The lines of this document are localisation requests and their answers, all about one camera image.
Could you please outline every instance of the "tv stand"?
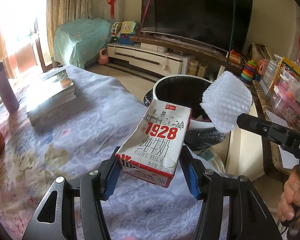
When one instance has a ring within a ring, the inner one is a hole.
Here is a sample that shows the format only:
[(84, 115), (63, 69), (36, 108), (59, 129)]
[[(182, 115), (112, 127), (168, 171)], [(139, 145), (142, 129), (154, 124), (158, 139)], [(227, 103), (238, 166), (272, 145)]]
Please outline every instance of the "tv stand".
[(183, 38), (175, 39), (173, 36), (166, 37), (166, 35), (161, 35), (161, 36), (153, 35), (153, 37), (164, 40), (164, 41), (171, 41), (171, 42), (174, 42), (174, 43), (177, 43), (177, 44), (180, 44), (180, 45), (191, 46), (191, 47), (195, 47), (197, 49), (203, 49), (203, 50), (206, 50), (206, 51), (209, 51), (209, 52), (212, 52), (212, 53), (223, 55), (219, 50), (217, 50), (213, 46), (202, 44), (200, 42), (193, 41), (193, 43), (192, 43), (192, 42), (189, 42), (191, 40), (187, 40), (187, 39), (183, 39)]
[[(137, 42), (137, 40), (138, 40), (137, 35), (130, 37), (130, 41)], [(220, 55), (215, 52), (207, 51), (203, 48), (193, 47), (191, 44), (187, 44), (187, 45), (179, 44), (179, 43), (176, 43), (173, 41), (163, 40), (163, 39), (157, 38), (155, 36), (145, 35), (145, 34), (140, 35), (138, 42), (152, 44), (152, 45), (156, 45), (156, 46), (162, 46), (162, 47), (166, 47), (169, 49), (175, 49), (175, 50), (179, 50), (179, 51), (184, 51), (191, 55), (195, 55), (195, 56), (198, 56), (201, 58), (206, 58), (207, 60), (214, 61), (222, 66), (226, 66), (227, 59), (225, 56)], [(229, 70), (232, 73), (237, 74), (237, 75), (240, 75), (243, 69), (244, 69), (243, 65), (234, 63), (232, 61), (229, 61), (229, 65), (226, 68), (226, 70)]]

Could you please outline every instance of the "paper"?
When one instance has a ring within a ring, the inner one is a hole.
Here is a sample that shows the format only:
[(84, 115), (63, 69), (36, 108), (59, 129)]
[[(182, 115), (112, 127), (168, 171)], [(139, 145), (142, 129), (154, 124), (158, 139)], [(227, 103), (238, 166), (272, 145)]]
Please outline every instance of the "paper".
[[(271, 113), (270, 111), (266, 110), (266, 113), (270, 119), (271, 122), (288, 127), (287, 122), (275, 115), (274, 113)], [(279, 146), (281, 158), (282, 158), (282, 166), (286, 169), (292, 169), (295, 165), (299, 164), (299, 160), (295, 158), (295, 156), (287, 151), (284, 151)]]

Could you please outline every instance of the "black garbage bag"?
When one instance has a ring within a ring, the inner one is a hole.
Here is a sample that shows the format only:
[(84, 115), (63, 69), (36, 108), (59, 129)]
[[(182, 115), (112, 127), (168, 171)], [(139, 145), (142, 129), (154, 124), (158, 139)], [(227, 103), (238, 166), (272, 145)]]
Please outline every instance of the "black garbage bag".
[(205, 130), (189, 130), (186, 132), (185, 144), (193, 151), (208, 149), (222, 142), (226, 133), (220, 133), (215, 128)]
[[(201, 108), (200, 103), (203, 92), (210, 84), (206, 80), (192, 76), (171, 76), (157, 83), (155, 95), (159, 100), (191, 108), (194, 119), (200, 115), (203, 119), (207, 119), (208, 116)], [(150, 90), (143, 100), (145, 106), (149, 106), (152, 99), (153, 91)], [(220, 133), (215, 128), (189, 130), (186, 132), (184, 142), (191, 150), (199, 151), (222, 142), (225, 137), (225, 133)]]

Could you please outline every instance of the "bottle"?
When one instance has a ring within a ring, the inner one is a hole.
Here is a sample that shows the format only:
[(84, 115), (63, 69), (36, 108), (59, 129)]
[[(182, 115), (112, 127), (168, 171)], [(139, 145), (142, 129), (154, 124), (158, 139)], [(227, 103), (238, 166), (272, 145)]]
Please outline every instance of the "bottle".
[(198, 62), (196, 60), (190, 60), (187, 75), (195, 76), (197, 73), (197, 69), (198, 69)]
[(2, 61), (0, 62), (0, 97), (9, 114), (13, 114), (19, 108), (19, 102), (12, 91)]

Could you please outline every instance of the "purple thermos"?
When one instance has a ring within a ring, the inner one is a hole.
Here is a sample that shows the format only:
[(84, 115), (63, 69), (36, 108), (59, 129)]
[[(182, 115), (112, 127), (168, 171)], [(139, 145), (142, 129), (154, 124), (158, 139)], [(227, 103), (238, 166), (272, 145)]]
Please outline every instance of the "purple thermos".
[(9, 114), (13, 114), (19, 108), (19, 102), (12, 91), (2, 61), (0, 62), (0, 97)]

